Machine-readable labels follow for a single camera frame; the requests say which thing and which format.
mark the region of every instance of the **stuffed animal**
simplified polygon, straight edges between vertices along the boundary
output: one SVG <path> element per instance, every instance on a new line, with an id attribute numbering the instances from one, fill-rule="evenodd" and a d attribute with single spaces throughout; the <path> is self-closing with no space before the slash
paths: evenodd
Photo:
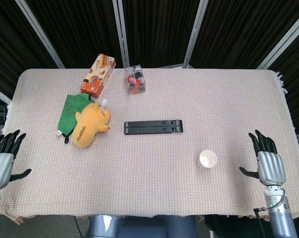
<path id="1" fill-rule="evenodd" d="M 81 113 L 76 112 L 77 125 L 72 133 L 72 141 L 78 147 L 87 147 L 95 138 L 98 132 L 106 132 L 110 128 L 109 123 L 111 112 L 104 109 L 98 102 L 90 103 Z"/>

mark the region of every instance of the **orange box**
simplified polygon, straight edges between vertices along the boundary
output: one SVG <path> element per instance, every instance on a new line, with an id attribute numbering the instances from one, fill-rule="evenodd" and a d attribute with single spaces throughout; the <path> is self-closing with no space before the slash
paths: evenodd
<path id="1" fill-rule="evenodd" d="M 80 91 L 98 98 L 115 68 L 115 59 L 99 54 L 81 84 Z"/>

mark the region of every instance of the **silver robotic hand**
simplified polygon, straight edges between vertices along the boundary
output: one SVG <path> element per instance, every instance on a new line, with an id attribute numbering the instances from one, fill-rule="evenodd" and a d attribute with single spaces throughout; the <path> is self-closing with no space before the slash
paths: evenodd
<path id="1" fill-rule="evenodd" d="M 0 136 L 0 189 L 7 186 L 9 182 L 26 177 L 31 172 L 31 169 L 27 169 L 21 174 L 11 175 L 16 154 L 26 136 L 24 133 L 16 139 L 19 132 L 20 130 L 17 130 L 6 136 Z"/>
<path id="2" fill-rule="evenodd" d="M 259 179 L 266 186 L 266 207 L 256 208 L 254 212 L 259 218 L 258 212 L 268 210 L 274 237 L 297 238 L 286 192 L 281 188 L 286 182 L 283 161 L 277 154 L 275 142 L 258 130 L 255 133 L 258 138 L 252 133 L 249 136 L 253 141 L 258 172 L 249 172 L 240 167 L 244 175 Z"/>

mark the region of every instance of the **paper cup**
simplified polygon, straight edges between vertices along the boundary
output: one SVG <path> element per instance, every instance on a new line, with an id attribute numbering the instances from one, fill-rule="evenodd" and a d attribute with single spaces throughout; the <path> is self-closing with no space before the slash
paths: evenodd
<path id="1" fill-rule="evenodd" d="M 216 154 L 212 150 L 203 150 L 198 159 L 200 167 L 213 168 L 218 162 Z"/>

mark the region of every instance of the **white tag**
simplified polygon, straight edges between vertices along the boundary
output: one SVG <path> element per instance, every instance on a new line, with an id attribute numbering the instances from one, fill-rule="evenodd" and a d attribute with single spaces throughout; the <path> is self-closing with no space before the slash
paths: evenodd
<path id="1" fill-rule="evenodd" d="M 61 132 L 60 130 L 58 130 L 58 131 L 55 132 L 55 134 L 56 134 L 57 136 L 60 136 L 60 135 L 62 134 L 62 132 Z"/>
<path id="2" fill-rule="evenodd" d="M 103 114 L 105 114 L 105 106 L 106 106 L 106 99 L 103 99 L 102 100 L 102 103 L 101 103 L 101 111 Z"/>

